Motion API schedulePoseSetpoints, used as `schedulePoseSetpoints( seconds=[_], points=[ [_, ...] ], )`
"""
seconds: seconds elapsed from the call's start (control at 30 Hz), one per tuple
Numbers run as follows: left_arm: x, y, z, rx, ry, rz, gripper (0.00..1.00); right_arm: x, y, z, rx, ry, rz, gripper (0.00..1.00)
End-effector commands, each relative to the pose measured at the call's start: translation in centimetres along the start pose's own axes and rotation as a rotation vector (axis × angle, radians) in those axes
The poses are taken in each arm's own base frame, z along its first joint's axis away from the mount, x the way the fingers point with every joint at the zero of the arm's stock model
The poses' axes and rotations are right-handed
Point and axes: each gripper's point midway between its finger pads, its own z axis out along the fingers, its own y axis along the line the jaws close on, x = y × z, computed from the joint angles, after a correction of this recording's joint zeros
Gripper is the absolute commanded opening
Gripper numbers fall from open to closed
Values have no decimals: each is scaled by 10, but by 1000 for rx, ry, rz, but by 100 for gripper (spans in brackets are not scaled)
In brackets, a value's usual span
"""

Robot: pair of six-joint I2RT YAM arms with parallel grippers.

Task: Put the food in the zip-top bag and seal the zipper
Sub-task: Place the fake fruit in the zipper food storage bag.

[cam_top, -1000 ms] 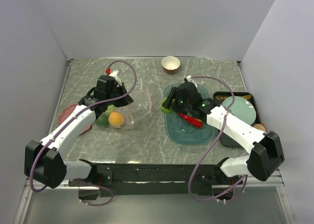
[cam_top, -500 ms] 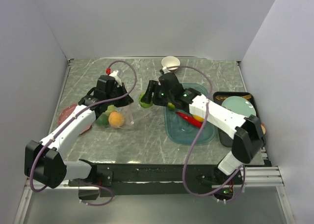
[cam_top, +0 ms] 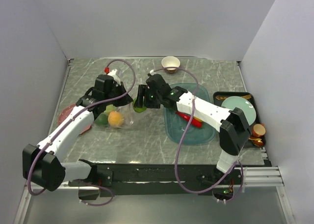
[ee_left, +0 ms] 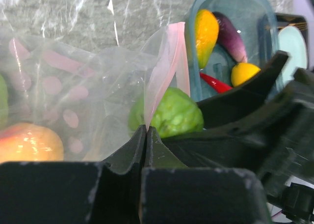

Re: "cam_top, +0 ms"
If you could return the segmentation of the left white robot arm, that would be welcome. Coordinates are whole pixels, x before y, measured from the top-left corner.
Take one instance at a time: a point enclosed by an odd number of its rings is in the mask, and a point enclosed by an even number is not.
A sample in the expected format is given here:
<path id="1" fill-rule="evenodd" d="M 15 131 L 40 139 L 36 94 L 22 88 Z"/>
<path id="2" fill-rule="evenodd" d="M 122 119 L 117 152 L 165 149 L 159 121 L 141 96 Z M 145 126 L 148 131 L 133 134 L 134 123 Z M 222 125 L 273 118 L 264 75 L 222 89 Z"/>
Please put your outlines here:
<path id="1" fill-rule="evenodd" d="M 28 189 L 32 183 L 54 191 L 65 181 L 81 180 L 88 186 L 97 181 L 97 168 L 93 163 L 85 160 L 62 163 L 62 160 L 78 135 L 108 105 L 119 107 L 132 102 L 120 77 L 119 69 L 99 75 L 95 85 L 79 98 L 71 113 L 49 136 L 37 145 L 28 144 L 23 149 L 23 177 L 27 180 Z"/>

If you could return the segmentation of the orange fruit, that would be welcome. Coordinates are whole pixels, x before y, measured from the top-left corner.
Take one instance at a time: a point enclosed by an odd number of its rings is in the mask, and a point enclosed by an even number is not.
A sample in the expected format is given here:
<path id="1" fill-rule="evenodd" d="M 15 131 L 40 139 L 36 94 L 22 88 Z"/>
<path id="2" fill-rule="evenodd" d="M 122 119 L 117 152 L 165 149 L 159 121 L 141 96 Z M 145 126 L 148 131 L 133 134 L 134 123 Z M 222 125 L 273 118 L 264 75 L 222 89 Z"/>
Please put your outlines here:
<path id="1" fill-rule="evenodd" d="M 108 123 L 111 127 L 120 128 L 124 123 L 124 117 L 120 112 L 111 111 L 108 116 Z"/>

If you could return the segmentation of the clear zip top bag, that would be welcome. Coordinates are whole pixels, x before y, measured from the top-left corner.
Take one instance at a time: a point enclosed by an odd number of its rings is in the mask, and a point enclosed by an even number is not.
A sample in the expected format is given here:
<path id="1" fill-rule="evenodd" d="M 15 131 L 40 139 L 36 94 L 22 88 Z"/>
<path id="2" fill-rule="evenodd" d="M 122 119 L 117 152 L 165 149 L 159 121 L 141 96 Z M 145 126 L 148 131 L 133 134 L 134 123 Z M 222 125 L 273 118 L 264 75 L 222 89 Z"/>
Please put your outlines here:
<path id="1" fill-rule="evenodd" d="M 109 72 L 110 70 L 112 70 L 112 69 L 106 67 L 104 74 L 107 74 L 107 72 Z M 116 107 L 116 112 L 120 112 L 123 115 L 123 117 L 124 117 L 124 123 L 120 127 L 121 129 L 130 127 L 134 123 L 134 119 L 132 118 L 132 113 L 131 113 L 131 104 L 132 103 L 130 103 L 128 105 L 125 105 L 125 106 Z M 114 128 L 114 127 L 111 127 L 108 124 L 108 126 L 104 127 L 104 128 Z"/>

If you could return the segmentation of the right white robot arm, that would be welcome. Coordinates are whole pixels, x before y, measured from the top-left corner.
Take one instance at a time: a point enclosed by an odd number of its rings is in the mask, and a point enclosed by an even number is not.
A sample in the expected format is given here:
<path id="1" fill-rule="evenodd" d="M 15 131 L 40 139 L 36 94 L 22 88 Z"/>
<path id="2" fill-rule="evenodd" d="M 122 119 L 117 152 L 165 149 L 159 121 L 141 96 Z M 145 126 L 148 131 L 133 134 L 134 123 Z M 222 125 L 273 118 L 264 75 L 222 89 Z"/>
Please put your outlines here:
<path id="1" fill-rule="evenodd" d="M 251 127 L 242 109 L 222 108 L 207 102 L 187 89 L 171 87 L 162 75 L 152 70 L 145 84 L 138 86 L 135 108 L 165 108 L 193 115 L 219 133 L 222 149 L 216 165 L 215 180 L 226 184 L 232 178 L 230 168 L 236 163 L 240 151 L 251 136 Z"/>

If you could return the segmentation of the dark green avocado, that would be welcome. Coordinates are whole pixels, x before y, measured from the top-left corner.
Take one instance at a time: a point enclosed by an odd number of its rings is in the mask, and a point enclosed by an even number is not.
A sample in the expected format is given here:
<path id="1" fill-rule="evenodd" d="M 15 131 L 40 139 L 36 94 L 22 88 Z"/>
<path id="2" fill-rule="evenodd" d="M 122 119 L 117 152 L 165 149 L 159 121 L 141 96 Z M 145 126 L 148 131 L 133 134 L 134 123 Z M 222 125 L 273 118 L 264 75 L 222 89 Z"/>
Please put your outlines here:
<path id="1" fill-rule="evenodd" d="M 108 126 L 108 116 L 106 114 L 100 114 L 94 121 L 94 124 L 99 127 L 107 127 Z"/>

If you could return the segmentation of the pale green cabbage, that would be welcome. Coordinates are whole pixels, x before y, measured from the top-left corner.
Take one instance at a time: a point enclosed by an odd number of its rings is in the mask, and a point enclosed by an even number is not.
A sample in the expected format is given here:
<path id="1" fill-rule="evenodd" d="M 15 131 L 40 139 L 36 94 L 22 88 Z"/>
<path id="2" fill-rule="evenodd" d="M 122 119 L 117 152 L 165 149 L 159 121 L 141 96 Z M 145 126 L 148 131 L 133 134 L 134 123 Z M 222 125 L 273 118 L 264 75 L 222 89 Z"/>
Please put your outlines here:
<path id="1" fill-rule="evenodd" d="M 109 115 L 112 111 L 116 111 L 116 107 L 113 105 L 107 105 L 104 114 Z"/>

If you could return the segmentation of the small green lettuce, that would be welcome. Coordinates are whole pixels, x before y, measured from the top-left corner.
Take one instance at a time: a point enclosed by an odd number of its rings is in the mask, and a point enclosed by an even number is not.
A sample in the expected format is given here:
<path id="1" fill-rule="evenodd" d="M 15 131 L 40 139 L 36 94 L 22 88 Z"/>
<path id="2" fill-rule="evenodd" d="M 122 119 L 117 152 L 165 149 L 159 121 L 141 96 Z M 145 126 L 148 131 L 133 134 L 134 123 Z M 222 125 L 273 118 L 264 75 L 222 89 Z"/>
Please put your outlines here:
<path id="1" fill-rule="evenodd" d="M 143 107 L 136 107 L 135 106 L 135 102 L 136 102 L 137 98 L 135 98 L 133 100 L 133 103 L 132 103 L 132 107 L 133 107 L 133 110 L 136 112 L 136 113 L 143 113 L 147 108 L 145 106 Z"/>

